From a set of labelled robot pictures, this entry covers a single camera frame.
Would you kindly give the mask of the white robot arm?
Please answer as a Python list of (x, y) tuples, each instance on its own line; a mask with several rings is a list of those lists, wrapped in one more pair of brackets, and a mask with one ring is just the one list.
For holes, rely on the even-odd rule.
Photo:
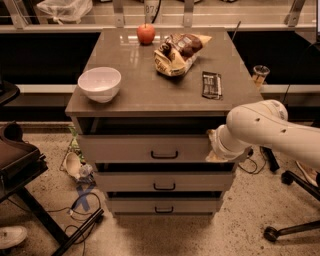
[(316, 170), (320, 169), (320, 129), (288, 122), (288, 112), (277, 100), (240, 105), (226, 123), (208, 135), (212, 150), (206, 160), (234, 160), (252, 145), (283, 153)]

